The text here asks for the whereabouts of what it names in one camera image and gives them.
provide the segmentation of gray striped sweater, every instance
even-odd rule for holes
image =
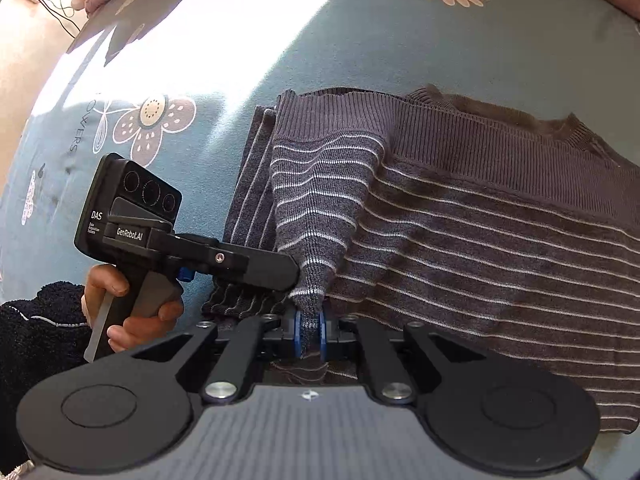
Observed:
[[[284,92],[259,107],[225,240],[300,264],[318,311],[420,319],[569,376],[604,431],[640,416],[640,170],[575,117],[535,121],[436,89]],[[206,314],[277,310],[221,285]]]

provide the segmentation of human hand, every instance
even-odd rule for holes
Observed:
[[[108,264],[93,266],[86,277],[82,296],[82,312],[89,326],[94,326],[105,293],[121,297],[128,291],[129,283],[118,269]],[[156,316],[127,317],[122,326],[111,325],[107,329],[109,346],[114,352],[121,352],[162,337],[174,328],[183,311],[180,301],[169,301],[160,307]]]

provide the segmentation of black fuzzy sleeve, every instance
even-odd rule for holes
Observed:
[[[28,459],[15,429],[22,396],[41,380],[84,363],[91,329],[82,314],[82,291],[51,283],[33,300],[0,306],[0,472]]]

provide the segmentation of round metal pivot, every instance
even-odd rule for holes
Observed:
[[[407,399],[413,393],[411,386],[404,383],[389,383],[382,388],[382,394],[387,399],[402,400]]]
[[[236,393],[238,389],[234,384],[227,383],[226,381],[217,381],[215,383],[207,384],[204,392],[214,399],[228,399]]]

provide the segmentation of ribbed hem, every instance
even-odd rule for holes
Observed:
[[[299,96],[288,90],[278,99],[274,140],[316,142],[341,132],[368,132],[385,141],[392,155],[403,162],[638,225],[640,168],[492,123],[379,92]],[[582,136],[591,134],[586,127],[578,131]]]

